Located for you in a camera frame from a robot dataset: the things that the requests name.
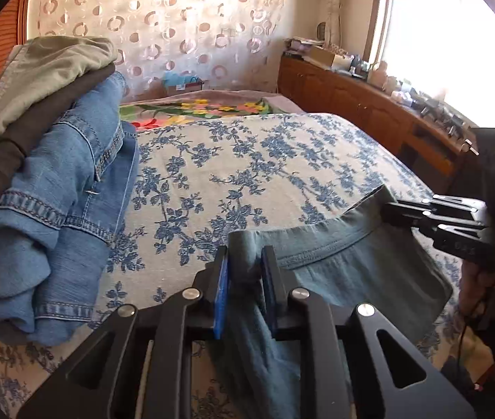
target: denim clothing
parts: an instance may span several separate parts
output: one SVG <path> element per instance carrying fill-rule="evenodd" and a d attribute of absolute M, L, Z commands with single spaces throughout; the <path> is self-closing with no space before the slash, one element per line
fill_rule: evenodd
<path fill-rule="evenodd" d="M 137 174 L 117 72 L 79 99 L 0 199 L 0 339 L 56 345 L 92 317 Z"/>
<path fill-rule="evenodd" d="M 385 224 L 381 205 L 394 200 L 383 185 L 342 216 L 314 225 L 242 230 L 228 235 L 233 286 L 223 341 L 210 343 L 219 379 L 249 418 L 299 417 L 299 343 L 271 338 L 262 315 L 259 270 L 263 246 L 278 265 L 326 301 L 375 305 L 411 341 L 430 330 L 452 288 L 408 229 Z"/>

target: bed sheet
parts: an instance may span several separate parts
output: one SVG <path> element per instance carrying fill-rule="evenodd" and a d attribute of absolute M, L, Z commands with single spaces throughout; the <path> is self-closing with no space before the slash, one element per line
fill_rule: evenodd
<path fill-rule="evenodd" d="M 139 176 L 124 228 L 111 247 L 92 321 L 53 348 L 0 342 L 0 405 L 11 417 L 117 307 L 150 307 L 190 286 L 231 230 L 319 222 L 341 215 L 381 183 L 398 198 L 431 194 L 386 149 L 331 114 L 203 120 L 145 131 L 138 142 Z M 455 289 L 418 344 L 439 368 L 457 334 L 459 264 L 420 234 L 417 239 Z M 194 344 L 193 352 L 192 416 L 238 417 L 204 345 Z"/>
<path fill-rule="evenodd" d="M 138 132 L 196 120 L 278 113 L 303 113 L 303 110 L 280 94 L 250 90 L 194 91 L 119 108 L 121 119 L 131 122 Z"/>

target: floral bed sheet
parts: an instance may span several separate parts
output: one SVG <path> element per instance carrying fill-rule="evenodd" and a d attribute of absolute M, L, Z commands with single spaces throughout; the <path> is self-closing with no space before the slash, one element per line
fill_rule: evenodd
<path fill-rule="evenodd" d="M 431 194 L 382 146 L 331 114 L 201 120 L 144 131 L 138 142 L 139 176 L 124 228 L 112 243 L 92 321 L 53 348 L 0 342 L 0 405 L 11 417 L 117 307 L 150 307 L 190 286 L 231 230 L 319 222 L 341 215 L 381 183 L 398 198 Z M 458 260 L 417 238 L 456 293 Z M 418 344 L 438 368 L 455 340 L 455 305 L 456 294 Z M 195 343 L 193 353 L 192 417 L 239 417 L 208 351 Z"/>

